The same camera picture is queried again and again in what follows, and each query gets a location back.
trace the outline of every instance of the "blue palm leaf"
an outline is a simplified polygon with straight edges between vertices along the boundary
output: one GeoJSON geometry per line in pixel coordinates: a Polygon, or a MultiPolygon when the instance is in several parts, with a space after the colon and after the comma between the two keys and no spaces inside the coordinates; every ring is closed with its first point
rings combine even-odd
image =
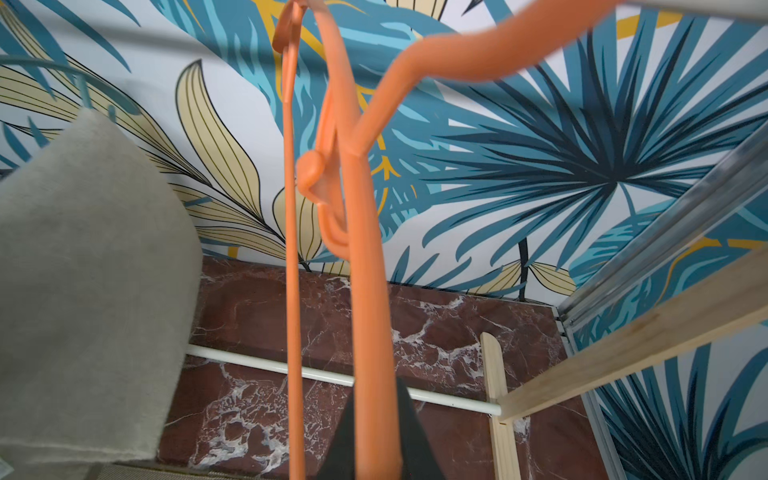
{"type": "Polygon", "coordinates": [[[128,63],[125,61],[118,50],[107,41],[106,38],[101,36],[99,32],[94,30],[88,23],[84,22],[82,18],[78,17],[72,10],[64,6],[59,0],[38,0],[46,7],[50,8],[56,15],[62,17],[64,20],[72,24],[77,30],[83,32],[91,40],[99,44],[104,50],[112,55],[117,61],[122,63],[126,70],[131,71],[128,67],[128,63]]]}
{"type": "Polygon", "coordinates": [[[8,146],[13,150],[19,158],[23,161],[29,161],[32,157],[24,144],[16,137],[10,127],[5,122],[2,122],[2,133],[5,135],[5,141],[8,146]]]}
{"type": "Polygon", "coordinates": [[[606,420],[628,474],[638,478],[724,480],[757,449],[768,446],[768,422],[735,434],[744,403],[768,363],[768,349],[758,352],[741,370],[718,407],[709,431],[703,431],[704,398],[710,346],[694,353],[683,398],[677,358],[664,363],[666,393],[672,418],[662,400],[654,369],[601,387],[606,420]]]}
{"type": "Polygon", "coordinates": [[[530,204],[522,212],[516,210],[471,232],[460,243],[457,258],[528,221],[509,230],[507,240],[492,255],[493,264],[526,235],[571,209],[528,260],[536,261],[557,240],[570,235],[557,262],[558,267],[568,265],[616,188],[625,191],[630,204],[624,185],[679,197],[690,187],[690,180],[710,169],[686,162],[736,147],[768,119],[765,112],[742,115],[768,98],[768,82],[754,84],[768,71],[768,51],[746,62],[711,92],[696,97],[759,26],[734,22],[689,67],[708,18],[684,16],[658,64],[652,66],[657,22],[656,11],[641,11],[621,71],[616,62],[615,15],[564,48],[568,88],[546,62],[529,68],[535,90],[544,92],[543,97],[520,75],[481,87],[457,87],[501,120],[465,111],[462,123],[475,129],[441,136],[462,151],[422,154],[427,164],[437,167],[422,179],[427,184],[458,185],[433,194],[430,200],[436,203],[486,199],[488,203],[436,224],[422,242],[426,245],[491,212],[530,204]],[[650,83],[644,88],[648,77],[650,83]]]}
{"type": "Polygon", "coordinates": [[[136,17],[134,17],[134,14],[132,14],[131,11],[128,10],[128,8],[125,5],[123,5],[123,2],[121,2],[120,0],[101,0],[101,1],[111,6],[112,8],[114,8],[121,14],[125,15],[126,17],[130,18],[131,20],[133,20],[136,25],[141,26],[141,24],[136,19],[136,17]]]}

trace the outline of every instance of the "red marble surface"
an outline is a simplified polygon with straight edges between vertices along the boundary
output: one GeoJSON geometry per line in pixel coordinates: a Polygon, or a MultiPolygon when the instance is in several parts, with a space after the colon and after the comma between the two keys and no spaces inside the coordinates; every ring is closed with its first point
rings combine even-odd
{"type": "MultiPolygon", "coordinates": [[[[305,366],[351,374],[349,283],[300,275],[305,366]]],[[[397,374],[409,386],[485,399],[479,336],[502,345],[514,388],[566,358],[546,306],[392,285],[397,374]]],[[[282,269],[206,257],[191,342],[285,361],[282,269]]],[[[218,472],[287,478],[285,376],[187,357],[157,460],[218,472]]],[[[322,462],[349,389],[304,381],[306,464],[322,462]]],[[[488,416],[415,404],[446,478],[492,480],[488,416]]],[[[515,424],[522,478],[607,478],[580,399],[515,424]]]]}

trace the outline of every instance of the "wall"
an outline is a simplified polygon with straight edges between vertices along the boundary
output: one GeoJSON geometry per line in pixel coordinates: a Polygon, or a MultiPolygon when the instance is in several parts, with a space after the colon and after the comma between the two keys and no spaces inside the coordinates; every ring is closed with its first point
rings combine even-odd
{"type": "MultiPolygon", "coordinates": [[[[330,8],[365,108],[407,45],[493,25],[523,3],[330,8]]],[[[118,124],[186,203],[207,253],[279,265],[281,92],[270,38],[281,7],[8,0],[0,48],[88,68],[132,97],[141,114],[118,108],[118,124]]],[[[313,145],[326,90],[311,15],[302,39],[299,153],[313,145]]],[[[558,304],[615,253],[588,251],[598,238],[624,220],[621,235],[637,234],[648,208],[668,206],[765,121],[767,46],[762,25],[620,7],[512,78],[422,82],[370,154],[390,279],[558,304]]],[[[91,96],[106,113],[110,99],[91,96]]],[[[7,174],[76,118],[80,99],[67,75],[11,66],[0,67],[0,102],[7,174]]],[[[347,274],[320,242],[313,205],[300,214],[304,267],[347,274]]]]}
{"type": "MultiPolygon", "coordinates": [[[[616,226],[605,243],[625,227],[616,226]]],[[[767,241],[768,192],[577,330],[576,347],[591,345],[767,241]]],[[[627,477],[764,478],[767,363],[768,321],[599,388],[627,477]]]]}

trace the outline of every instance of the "black object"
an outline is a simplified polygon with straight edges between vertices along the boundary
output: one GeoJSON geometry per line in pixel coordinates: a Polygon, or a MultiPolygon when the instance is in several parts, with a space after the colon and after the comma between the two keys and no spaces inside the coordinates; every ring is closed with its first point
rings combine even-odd
{"type": "MultiPolygon", "coordinates": [[[[403,480],[445,480],[440,471],[406,384],[397,379],[397,410],[400,421],[403,480]]],[[[353,387],[336,427],[328,455],[317,480],[355,480],[355,390],[353,387]]]]}

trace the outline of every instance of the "beige leaf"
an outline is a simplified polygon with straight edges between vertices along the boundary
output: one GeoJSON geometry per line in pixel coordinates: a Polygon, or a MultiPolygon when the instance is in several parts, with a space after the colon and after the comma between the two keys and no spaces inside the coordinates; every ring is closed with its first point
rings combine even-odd
{"type": "Polygon", "coordinates": [[[77,118],[80,105],[59,91],[53,90],[53,94],[51,97],[34,78],[12,68],[0,67],[0,102],[59,120],[77,118]]]}
{"type": "MultiPolygon", "coordinates": [[[[21,43],[24,46],[24,48],[29,52],[29,54],[32,57],[40,58],[42,60],[51,60],[51,57],[49,57],[48,54],[45,53],[45,50],[43,49],[42,45],[40,45],[38,41],[35,39],[35,36],[32,35],[32,33],[16,18],[13,11],[6,5],[2,4],[1,2],[0,2],[0,17],[3,18],[3,20],[5,21],[5,24],[11,30],[13,35],[18,39],[19,43],[21,43]]],[[[69,55],[67,55],[67,60],[70,66],[78,68],[79,70],[85,71],[95,76],[96,78],[100,78],[104,83],[111,85],[115,90],[118,90],[121,93],[125,94],[125,92],[115,87],[110,82],[106,81],[105,79],[103,79],[102,77],[97,75],[95,72],[85,67],[79,61],[75,60],[69,55]]],[[[49,72],[54,78],[60,81],[61,84],[64,85],[64,87],[67,88],[71,93],[77,95],[78,97],[80,96],[79,87],[72,83],[69,76],[57,70],[50,70],[49,72]]],[[[47,95],[47,102],[49,104],[57,103],[52,101],[51,96],[48,95],[47,92],[45,93],[47,95]]],[[[96,110],[106,115],[108,114],[109,105],[114,105],[115,120],[118,125],[123,127],[125,130],[131,132],[133,135],[136,135],[141,140],[147,142],[149,145],[156,148],[162,154],[167,155],[174,162],[181,165],[181,168],[184,171],[183,173],[189,174],[192,178],[195,178],[196,180],[204,184],[209,184],[208,179],[204,175],[202,175],[198,169],[196,169],[191,164],[189,164],[184,159],[184,157],[181,156],[179,151],[176,149],[174,144],[170,141],[170,139],[165,134],[163,129],[160,127],[160,125],[157,124],[157,122],[152,118],[151,115],[147,113],[146,110],[139,107],[141,114],[131,115],[127,113],[125,110],[123,110],[123,108],[120,105],[115,104],[107,95],[102,94],[101,91],[99,91],[96,87],[90,84],[88,85],[88,93],[91,97],[91,103],[93,104],[93,107],[96,110]]],[[[76,116],[77,109],[79,109],[79,105],[71,100],[69,100],[69,102],[74,106],[74,113],[76,116]]],[[[44,111],[38,111],[38,113],[49,114],[44,111]]],[[[57,117],[57,118],[61,118],[62,120],[74,119],[74,117],[72,118],[57,117]]]]}
{"type": "Polygon", "coordinates": [[[493,279],[481,286],[467,290],[471,295],[488,295],[489,293],[506,290],[520,280],[520,260],[504,265],[502,271],[493,279]]]}
{"type": "MultiPolygon", "coordinates": [[[[286,236],[286,190],[283,188],[272,202],[272,213],[277,227],[286,236]]],[[[299,255],[302,260],[311,260],[317,255],[323,239],[320,237],[320,224],[317,220],[317,206],[306,199],[296,189],[296,224],[298,225],[299,255]]]]}
{"type": "MultiPolygon", "coordinates": [[[[179,200],[184,203],[207,197],[203,192],[184,185],[170,184],[170,187],[174,189],[179,200]]],[[[187,210],[192,217],[203,218],[205,220],[239,223],[248,227],[264,230],[262,225],[257,223],[253,218],[248,217],[246,214],[235,210],[215,198],[211,198],[209,202],[204,204],[190,205],[187,207],[187,210]]]]}
{"type": "MultiPolygon", "coordinates": [[[[8,124],[8,126],[9,127],[13,127],[13,128],[15,128],[16,130],[18,130],[20,132],[24,132],[27,135],[29,135],[30,137],[34,136],[33,133],[32,133],[32,129],[30,127],[25,127],[24,125],[14,125],[14,124],[8,124]]],[[[43,137],[45,137],[45,138],[47,138],[49,140],[53,140],[54,138],[58,137],[58,135],[62,131],[63,130],[60,129],[60,128],[41,128],[40,129],[40,133],[43,134],[43,137]]]]}
{"type": "Polygon", "coordinates": [[[331,275],[349,276],[349,262],[346,260],[339,260],[333,263],[323,264],[323,273],[330,273],[331,275]]]}
{"type": "MultiPolygon", "coordinates": [[[[13,125],[13,124],[8,124],[8,126],[13,127],[18,131],[22,131],[27,135],[29,135],[30,137],[32,136],[32,129],[30,127],[25,127],[23,125],[13,125]]],[[[60,128],[41,128],[40,129],[40,133],[43,134],[43,137],[49,140],[53,140],[54,138],[56,138],[62,131],[63,130],[60,128]]],[[[157,154],[154,154],[148,150],[145,150],[143,148],[141,149],[141,151],[143,151],[144,154],[147,155],[147,158],[149,159],[149,161],[152,162],[152,164],[155,167],[157,167],[160,173],[162,174],[183,174],[184,173],[176,164],[172,164],[170,161],[166,160],[165,158],[157,154]]]]}
{"type": "Polygon", "coordinates": [[[541,285],[553,292],[573,295],[573,292],[576,291],[576,283],[565,269],[558,270],[554,265],[547,265],[546,263],[533,263],[531,271],[541,285]]]}
{"type": "Polygon", "coordinates": [[[259,174],[210,102],[201,61],[181,72],[176,87],[181,125],[197,155],[227,195],[259,219],[259,174]]]}
{"type": "Polygon", "coordinates": [[[203,238],[231,243],[239,247],[246,247],[272,257],[285,260],[285,247],[276,241],[248,230],[233,227],[198,227],[197,234],[203,238]]]}

